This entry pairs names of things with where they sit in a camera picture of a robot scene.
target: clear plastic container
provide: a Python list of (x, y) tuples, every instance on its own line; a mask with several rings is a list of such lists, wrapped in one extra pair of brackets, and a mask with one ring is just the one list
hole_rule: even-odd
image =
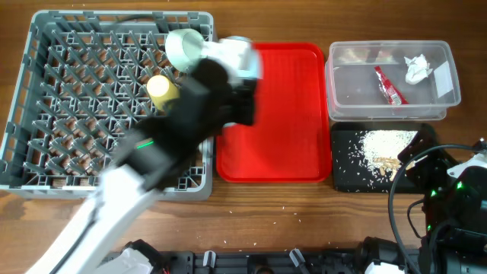
[[(433, 72), (408, 84), (404, 57), (421, 54)], [(374, 70), (378, 65), (409, 104), (387, 102)], [(335, 121), (439, 120), (461, 101), (457, 69), (444, 41), (335, 42), (326, 62), (326, 93), (329, 117)]]

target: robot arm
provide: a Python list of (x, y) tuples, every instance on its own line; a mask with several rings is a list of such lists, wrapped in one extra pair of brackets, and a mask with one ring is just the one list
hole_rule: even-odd
[(27, 273), (93, 273), (116, 239), (188, 168), (200, 142), (224, 124), (253, 124), (256, 81), (230, 83), (218, 57), (202, 59), (179, 83), (169, 115), (141, 121), (124, 138), (97, 191)]

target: white cup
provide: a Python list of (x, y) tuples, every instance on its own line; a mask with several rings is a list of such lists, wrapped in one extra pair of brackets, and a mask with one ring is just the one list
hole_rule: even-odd
[(169, 62), (180, 72), (188, 72), (201, 59), (204, 41), (203, 35), (194, 29), (171, 31), (165, 43)]

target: green light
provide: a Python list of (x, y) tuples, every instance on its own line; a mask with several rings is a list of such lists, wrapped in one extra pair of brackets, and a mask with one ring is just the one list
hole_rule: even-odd
[(146, 146), (152, 145), (152, 144), (154, 144), (154, 141), (146, 142), (145, 144), (138, 146), (137, 149), (145, 148)]

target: plastic tray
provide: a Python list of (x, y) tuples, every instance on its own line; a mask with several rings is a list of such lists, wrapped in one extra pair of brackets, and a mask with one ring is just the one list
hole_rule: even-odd
[[(143, 18), (121, 22), (129, 16)], [(0, 190), (45, 199), (93, 192), (117, 140), (140, 119), (156, 115), (147, 80), (182, 76), (167, 61), (164, 41), (169, 31), (190, 27), (216, 39), (206, 12), (37, 12), (2, 142)], [(212, 139), (200, 151), (161, 199), (209, 197)]]
[[(433, 72), (408, 84), (404, 58), (421, 54)], [(377, 65), (409, 104), (387, 103), (379, 90)], [(326, 62), (326, 89), (329, 117), (335, 121), (438, 120), (461, 102), (454, 58), (444, 41), (335, 42)]]
[(217, 138), (217, 171), (229, 182), (318, 182), (331, 172), (321, 50), (309, 43), (258, 43), (263, 79), (254, 126)]

